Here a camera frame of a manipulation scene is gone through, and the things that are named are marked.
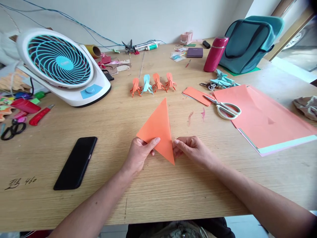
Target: black smartphone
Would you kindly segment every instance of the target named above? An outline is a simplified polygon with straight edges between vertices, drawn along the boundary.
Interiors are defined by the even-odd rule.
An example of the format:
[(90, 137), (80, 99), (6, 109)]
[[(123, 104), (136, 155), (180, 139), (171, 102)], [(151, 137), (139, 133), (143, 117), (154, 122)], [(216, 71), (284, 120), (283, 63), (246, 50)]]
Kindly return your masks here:
[(80, 186), (97, 139), (83, 137), (77, 140), (54, 185), (54, 190), (76, 189)]

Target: thermos bottle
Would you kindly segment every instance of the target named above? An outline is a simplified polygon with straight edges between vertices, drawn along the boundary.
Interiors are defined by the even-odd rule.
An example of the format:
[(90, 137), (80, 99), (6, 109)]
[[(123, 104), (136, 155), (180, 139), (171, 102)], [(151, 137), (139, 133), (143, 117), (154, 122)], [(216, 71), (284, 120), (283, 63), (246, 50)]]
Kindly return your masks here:
[(225, 51), (228, 41), (229, 38), (226, 36), (218, 36), (215, 38), (214, 42), (212, 43), (209, 54), (207, 56), (204, 71), (213, 72), (216, 70), (220, 62), (221, 56)]

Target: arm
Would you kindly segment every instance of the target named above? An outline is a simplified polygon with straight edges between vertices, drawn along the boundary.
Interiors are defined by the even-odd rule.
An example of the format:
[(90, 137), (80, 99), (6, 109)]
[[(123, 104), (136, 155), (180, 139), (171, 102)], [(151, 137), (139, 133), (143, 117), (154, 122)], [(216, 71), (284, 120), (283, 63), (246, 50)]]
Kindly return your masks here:
[(173, 151), (176, 157), (184, 153), (213, 172), (274, 237), (306, 237), (312, 229), (316, 216), (224, 165), (199, 138), (179, 137)]
[(143, 168), (149, 153), (159, 138), (146, 144), (140, 138), (134, 138), (122, 168), (100, 189), (72, 211), (51, 233), (53, 237), (97, 237), (106, 223), (114, 206), (129, 187), (133, 178)]

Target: fan grille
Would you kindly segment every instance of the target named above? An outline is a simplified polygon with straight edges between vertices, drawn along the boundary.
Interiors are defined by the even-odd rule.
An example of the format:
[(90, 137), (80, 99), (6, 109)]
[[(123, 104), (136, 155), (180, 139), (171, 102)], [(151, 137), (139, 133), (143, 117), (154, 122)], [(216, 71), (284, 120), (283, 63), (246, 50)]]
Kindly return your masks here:
[(78, 85), (91, 75), (87, 58), (73, 44), (51, 35), (38, 35), (28, 44), (36, 68), (59, 83)]

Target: purple notebook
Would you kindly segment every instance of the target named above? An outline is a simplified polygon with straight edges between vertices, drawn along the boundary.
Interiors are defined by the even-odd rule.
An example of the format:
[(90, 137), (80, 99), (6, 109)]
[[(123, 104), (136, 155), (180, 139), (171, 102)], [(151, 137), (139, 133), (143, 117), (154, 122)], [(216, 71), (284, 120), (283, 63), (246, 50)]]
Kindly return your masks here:
[(188, 48), (187, 58), (202, 58), (203, 48)]

